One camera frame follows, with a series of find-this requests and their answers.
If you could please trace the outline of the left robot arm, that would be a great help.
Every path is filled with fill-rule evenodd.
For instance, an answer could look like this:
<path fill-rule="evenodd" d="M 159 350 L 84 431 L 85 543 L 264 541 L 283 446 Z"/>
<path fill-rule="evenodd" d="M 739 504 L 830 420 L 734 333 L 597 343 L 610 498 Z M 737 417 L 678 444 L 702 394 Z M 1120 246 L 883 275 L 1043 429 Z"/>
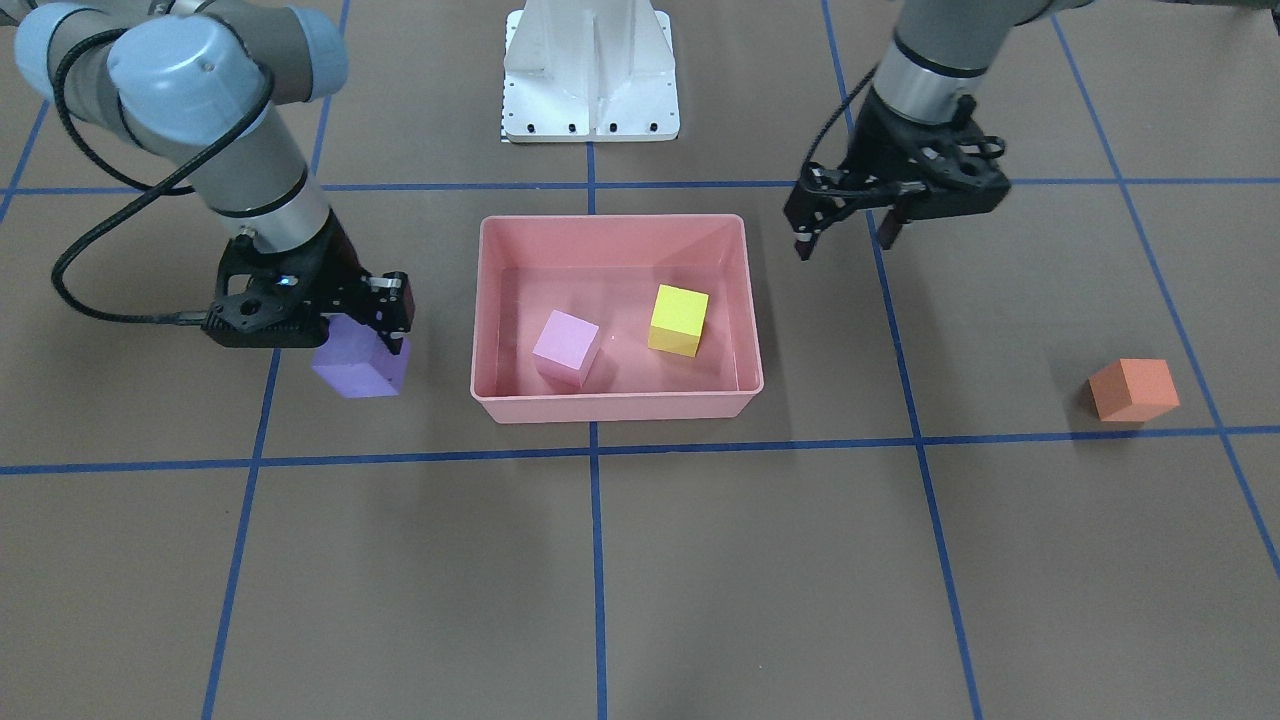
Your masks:
<path fill-rule="evenodd" d="M 844 160 L 805 156 L 783 206 L 795 251 L 808 260 L 832 225 L 872 209 L 891 249 L 905 225 L 993 211 L 1012 184 L 1006 145 L 974 120 L 977 91 L 1007 36 L 1070 8 L 1068 1 L 908 1 L 879 63 L 833 111 L 858 114 Z"/>

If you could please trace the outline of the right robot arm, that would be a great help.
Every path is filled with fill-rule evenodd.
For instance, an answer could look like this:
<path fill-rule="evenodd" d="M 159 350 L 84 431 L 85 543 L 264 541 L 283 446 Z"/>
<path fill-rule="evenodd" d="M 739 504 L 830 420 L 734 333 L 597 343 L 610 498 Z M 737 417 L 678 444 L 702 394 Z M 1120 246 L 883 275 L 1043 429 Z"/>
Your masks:
<path fill-rule="evenodd" d="M 250 1 L 5 1 L 3 23 L 22 77 L 79 151 L 138 193 L 54 263 L 65 305 L 101 322 L 196 325 L 228 348 L 316 348 L 346 316 L 389 354 L 406 351 L 410 278 L 364 268 L 278 114 L 346 83 L 344 40 L 325 14 Z M 67 272 L 84 250 L 184 195 L 229 236 L 207 309 L 110 313 L 72 293 Z"/>

